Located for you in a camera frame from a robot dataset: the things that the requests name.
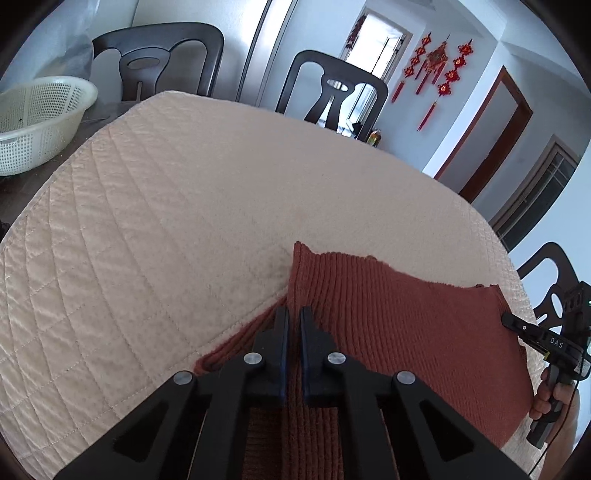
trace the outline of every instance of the brown door frame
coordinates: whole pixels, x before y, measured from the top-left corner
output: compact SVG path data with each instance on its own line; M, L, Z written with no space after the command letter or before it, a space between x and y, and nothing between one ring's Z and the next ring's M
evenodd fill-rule
M474 201L474 199L499 169L501 164L505 161L517 143L517 140L519 140L519 137L525 130L525 127L527 126L527 123L530 121L531 115L533 114L533 111L527 103L527 100L525 100L525 96L523 93L521 93L519 87L513 78L511 78L511 75L509 75L509 72L504 66L501 67L501 71L497 75L490 91L486 95L484 102L482 102L480 109L472 119L472 122L468 126L466 132L464 132L462 138L457 143L452 153L435 175L435 179L438 180L445 169L452 162L456 154L460 151L460 148L468 136L472 133L472 130L478 123L478 120L480 120L480 117L491 101L493 94L501 83L505 85L511 96L514 98L515 103L517 103L517 108L515 109L515 112L509 120L509 123L507 123L507 126L502 131L501 136L498 138L487 157L482 161L478 169L474 172L472 177L470 177L466 185L464 185L459 193L460 197L463 197L470 203Z

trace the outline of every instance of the plastic bag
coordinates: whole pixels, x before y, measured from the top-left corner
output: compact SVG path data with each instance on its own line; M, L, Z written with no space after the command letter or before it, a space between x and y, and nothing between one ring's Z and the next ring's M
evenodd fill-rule
M90 78L92 40L87 32L100 0L64 0L33 31L0 79L0 92L50 75Z

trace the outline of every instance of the doorway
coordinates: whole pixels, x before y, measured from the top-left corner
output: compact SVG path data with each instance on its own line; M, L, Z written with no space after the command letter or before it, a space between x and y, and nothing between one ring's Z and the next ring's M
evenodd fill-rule
M435 179L472 203L505 161L533 111L505 67Z

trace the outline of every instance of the brown cloth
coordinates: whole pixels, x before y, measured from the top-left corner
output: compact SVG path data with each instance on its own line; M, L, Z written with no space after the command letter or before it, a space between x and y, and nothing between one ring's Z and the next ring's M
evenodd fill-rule
M244 479L343 478L336 410L303 403L297 313L306 305L340 351L383 374L414 372L497 447L531 407L525 348L501 325L509 307L496 285L431 283L373 257L314 254L297 243L279 304L287 304L291 319L287 408L251 413ZM246 352L272 325L274 308L200 359L196 372Z

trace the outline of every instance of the red tassel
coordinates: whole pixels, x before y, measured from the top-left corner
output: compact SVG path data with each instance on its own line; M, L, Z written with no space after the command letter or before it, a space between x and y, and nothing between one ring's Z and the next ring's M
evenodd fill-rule
M418 126L417 132L420 132L421 129L425 126L425 124L427 123L427 120L429 120L429 117L431 116L431 114L433 113L433 110L435 109L435 104L437 102L433 102L433 104L431 105L431 108L429 109L429 111L427 112L427 115L425 115L425 118L423 118L423 121L421 122L421 124Z
M423 85L425 85L425 82L427 81L427 77L429 77L429 72L427 72L427 73L425 74L425 78L424 78L424 79L423 79L423 81L421 82L421 85L419 85L419 86L418 86L418 88L417 88L417 95L418 95L419 93L421 93L421 89L423 88Z
M402 90L402 87L404 87L404 80L402 82L400 82L400 84L398 85L398 88L394 92L394 95L392 95L392 103L394 103L396 101L396 99L398 98L398 95L400 95L400 91Z
M435 85L437 83L437 79L441 75L443 69L445 68L445 65L446 65L445 63L442 63L441 66L437 69L437 73L435 74L435 78L431 82L433 85Z
M425 60L425 61L423 62L423 64L421 65L421 68L420 68L420 70L418 71L418 73L417 73L416 77L414 78L415 80L416 80L416 79L418 79L418 76L421 74L421 72L423 71L423 68L425 68L425 65L426 65L426 64L427 64L427 61Z

